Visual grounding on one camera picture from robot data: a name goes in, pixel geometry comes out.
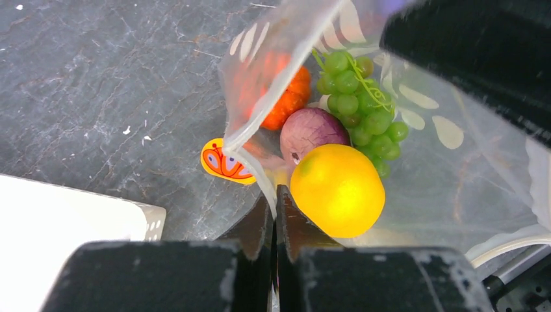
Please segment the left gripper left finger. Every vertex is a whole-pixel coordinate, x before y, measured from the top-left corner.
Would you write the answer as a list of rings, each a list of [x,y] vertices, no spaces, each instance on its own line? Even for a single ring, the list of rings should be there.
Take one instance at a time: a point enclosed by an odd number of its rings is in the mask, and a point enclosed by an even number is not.
[[[90,242],[61,270],[44,311],[269,311],[267,199],[216,240]]]

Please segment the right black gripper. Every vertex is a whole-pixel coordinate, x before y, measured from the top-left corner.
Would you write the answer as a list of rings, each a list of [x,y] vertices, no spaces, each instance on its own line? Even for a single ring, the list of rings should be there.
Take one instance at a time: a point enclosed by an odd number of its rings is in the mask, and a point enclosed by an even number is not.
[[[549,1],[415,1],[379,45],[550,145]]]

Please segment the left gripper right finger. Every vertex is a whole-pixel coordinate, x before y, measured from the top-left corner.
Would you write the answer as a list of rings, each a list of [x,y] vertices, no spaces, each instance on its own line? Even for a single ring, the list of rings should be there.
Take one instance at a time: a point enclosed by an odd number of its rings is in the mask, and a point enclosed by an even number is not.
[[[347,248],[277,187],[277,275],[282,311],[490,311],[474,268],[442,247]]]

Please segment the yellow toy lemon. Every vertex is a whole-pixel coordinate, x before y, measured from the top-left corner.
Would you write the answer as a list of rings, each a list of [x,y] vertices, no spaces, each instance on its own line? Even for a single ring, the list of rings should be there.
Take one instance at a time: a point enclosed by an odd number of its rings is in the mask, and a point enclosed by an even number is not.
[[[354,238],[380,217],[385,189],[367,156],[350,146],[326,144],[295,167],[290,191],[299,210],[330,237]]]

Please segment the clear zip top bag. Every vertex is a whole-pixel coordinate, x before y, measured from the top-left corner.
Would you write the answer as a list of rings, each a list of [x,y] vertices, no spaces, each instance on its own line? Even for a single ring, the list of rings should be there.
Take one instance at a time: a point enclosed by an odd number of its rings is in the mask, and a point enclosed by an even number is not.
[[[316,87],[313,51],[347,51],[375,63],[374,79],[409,127],[402,155],[381,179],[382,215],[358,246],[451,246],[465,254],[497,234],[535,225],[530,205],[527,136],[450,84],[378,46],[390,15],[407,1],[283,1],[231,42],[220,64],[228,123],[223,150],[254,175],[271,208],[293,169],[280,131],[261,127],[301,66],[311,74],[305,108],[330,113]],[[264,69],[269,52],[289,53],[279,73]]]

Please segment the purple toy onion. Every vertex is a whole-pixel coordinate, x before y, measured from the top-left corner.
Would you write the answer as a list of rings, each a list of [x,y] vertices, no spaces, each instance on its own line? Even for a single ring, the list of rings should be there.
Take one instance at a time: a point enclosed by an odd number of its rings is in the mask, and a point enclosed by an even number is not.
[[[321,108],[304,108],[291,114],[281,129],[279,141],[283,159],[290,166],[296,166],[318,146],[351,144],[341,121]]]

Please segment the green toy grapes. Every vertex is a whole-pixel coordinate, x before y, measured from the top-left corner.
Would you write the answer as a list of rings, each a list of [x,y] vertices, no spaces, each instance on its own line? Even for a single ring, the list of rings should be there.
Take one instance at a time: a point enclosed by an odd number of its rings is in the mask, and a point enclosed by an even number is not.
[[[316,87],[326,97],[327,110],[345,126],[352,146],[385,179],[391,172],[389,163],[402,155],[400,143],[408,137],[409,127],[396,120],[394,100],[374,79],[374,61],[347,51],[322,55],[313,51],[313,57],[320,67]]]

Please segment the orange toy pumpkin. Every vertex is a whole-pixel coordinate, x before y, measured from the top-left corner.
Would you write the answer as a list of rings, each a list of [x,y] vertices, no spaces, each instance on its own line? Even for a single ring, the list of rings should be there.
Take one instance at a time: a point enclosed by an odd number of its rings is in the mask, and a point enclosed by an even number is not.
[[[279,73],[289,63],[290,54],[269,52],[262,60],[265,70],[274,69]],[[311,74],[305,66],[301,66],[262,122],[261,127],[270,131],[280,131],[293,113],[306,107],[311,96],[310,85]]]

